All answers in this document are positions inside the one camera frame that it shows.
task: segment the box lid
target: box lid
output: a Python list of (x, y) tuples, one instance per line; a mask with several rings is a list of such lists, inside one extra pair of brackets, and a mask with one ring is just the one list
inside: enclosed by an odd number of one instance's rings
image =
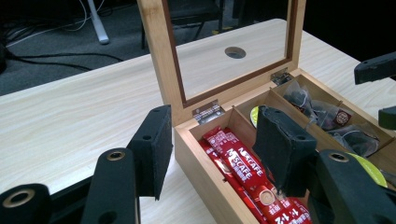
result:
[(174, 126), (191, 119), (192, 111), (203, 105), (213, 101), (222, 105), (268, 83), (273, 73), (298, 67), (305, 0), (289, 0), (285, 21), (260, 22), (186, 47), (176, 47), (167, 0), (137, 2)]

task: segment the wooden tea box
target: wooden tea box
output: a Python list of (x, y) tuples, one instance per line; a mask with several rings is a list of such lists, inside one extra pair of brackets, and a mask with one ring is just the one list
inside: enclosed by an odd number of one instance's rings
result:
[[(256, 223), (215, 164), (200, 147), (206, 132), (230, 127), (247, 147), (255, 143), (250, 111), (256, 105), (282, 110), (318, 140), (317, 150), (347, 151), (283, 97), (291, 83), (274, 78), (289, 74), (309, 89), (313, 99), (353, 112), (349, 123), (368, 123), (379, 139), (369, 160), (379, 169), (396, 173), (395, 132), (332, 91), (298, 66), (305, 0), (290, 0), (287, 20), (274, 19), (211, 36), (191, 45), (189, 55), (177, 52), (166, 0), (139, 0), (148, 45), (165, 104), (172, 105), (176, 159), (218, 223)], [(223, 114), (200, 122), (208, 108)]]

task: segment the tea bag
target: tea bag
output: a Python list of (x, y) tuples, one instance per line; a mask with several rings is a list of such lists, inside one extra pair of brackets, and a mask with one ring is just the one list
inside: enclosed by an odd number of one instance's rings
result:
[(346, 149), (362, 157), (368, 157), (378, 150), (379, 139), (367, 123), (352, 124), (328, 131)]
[(294, 107), (305, 114), (311, 122), (317, 122), (318, 117), (311, 105), (311, 96), (306, 87), (300, 87), (300, 84), (293, 80), (285, 91), (283, 97)]
[(312, 100), (312, 108), (318, 116), (317, 125), (324, 131), (346, 126), (353, 115), (348, 109), (319, 100)]

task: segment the red sachet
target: red sachet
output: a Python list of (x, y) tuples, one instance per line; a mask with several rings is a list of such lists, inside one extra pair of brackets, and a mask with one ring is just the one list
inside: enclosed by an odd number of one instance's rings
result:
[[(250, 150), (248, 150), (248, 148), (245, 146), (245, 144), (243, 142), (241, 142), (238, 139), (238, 137), (236, 137), (234, 135), (232, 130), (230, 128), (226, 127), (224, 129), (224, 132), (226, 133), (228, 140), (232, 141), (236, 148), (245, 148), (246, 149), (245, 151), (241, 150), (241, 154), (242, 155), (248, 154), (248, 155), (245, 155), (245, 157), (247, 158), (248, 161), (250, 161), (250, 164), (254, 164), (252, 166), (255, 168), (255, 170), (257, 170), (257, 171), (262, 170), (264, 172), (262, 163), (259, 161), (259, 159), (256, 157), (256, 155), (254, 153), (252, 153)], [(287, 197), (283, 197), (282, 195), (278, 195), (278, 192), (272, 183), (269, 183), (266, 187), (268, 189), (270, 189), (275, 194), (276, 199), (278, 201), (280, 201), (282, 206), (289, 212), (288, 214), (284, 213), (284, 214), (282, 214), (281, 217), (276, 218), (276, 222), (286, 221), (284, 223), (288, 223), (288, 222), (302, 223), (302, 224), (312, 223), (308, 210), (297, 198), (287, 198)], [(270, 207), (271, 207), (270, 213), (275, 214), (276, 210), (278, 208), (275, 205), (270, 206)]]
[(295, 203), (289, 202), (289, 199), (279, 200), (276, 197), (276, 189), (268, 181), (260, 161), (229, 128), (223, 131), (217, 127), (205, 134), (204, 139), (232, 168), (231, 172), (235, 178), (247, 190), (269, 223), (310, 223), (310, 219), (307, 218), (304, 220), (308, 222), (300, 222), (303, 219), (298, 218), (300, 214), (304, 214), (304, 211), (295, 206)]
[(204, 139), (231, 168), (235, 178), (260, 208), (268, 223), (276, 223), (276, 219), (289, 212), (283, 208), (280, 201), (276, 200), (276, 196), (271, 189), (266, 187), (270, 186), (270, 182), (265, 177), (264, 170), (251, 159), (251, 153), (248, 152), (246, 147), (239, 147), (241, 145), (239, 140), (236, 141), (239, 144), (235, 145), (233, 140), (229, 140), (229, 137), (220, 127), (206, 133)]
[(239, 182), (235, 179), (235, 177), (233, 177), (233, 174), (231, 173), (230, 168), (227, 166), (227, 164), (225, 164), (224, 160), (219, 157), (219, 155), (215, 151), (215, 149), (213, 149), (213, 147), (210, 146), (206, 142), (205, 139), (199, 140), (198, 143), (201, 145), (201, 147), (204, 149), (206, 154), (209, 156), (210, 160), (212, 160), (215, 163), (215, 165), (218, 167), (218, 169), (224, 175), (225, 180), (235, 190), (235, 192), (242, 199), (242, 201), (245, 203), (245, 205), (250, 210), (250, 212), (253, 214), (253, 216), (255, 218), (257, 218), (259, 223), (261, 223), (261, 224), (268, 223), (267, 221), (265, 221), (265, 217), (263, 216), (260, 209), (250, 199), (250, 197), (248, 196), (248, 193), (245, 191), (245, 189), (239, 184)]

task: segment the black equipment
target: black equipment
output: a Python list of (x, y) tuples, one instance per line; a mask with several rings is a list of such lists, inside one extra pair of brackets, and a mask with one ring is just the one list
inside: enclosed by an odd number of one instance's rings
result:
[(98, 159), (93, 176), (53, 195), (42, 184), (0, 195), (0, 223), (140, 223), (139, 197), (160, 199), (173, 150), (171, 106), (152, 109), (127, 147)]
[[(386, 77), (396, 80), (396, 51), (358, 64), (355, 67), (355, 84), (376, 81)], [(378, 111), (379, 126), (396, 130), (396, 106)]]
[(345, 152), (316, 151), (316, 140), (282, 111), (259, 107), (253, 147), (277, 189), (304, 197), (313, 223), (396, 223), (396, 192), (378, 186)]

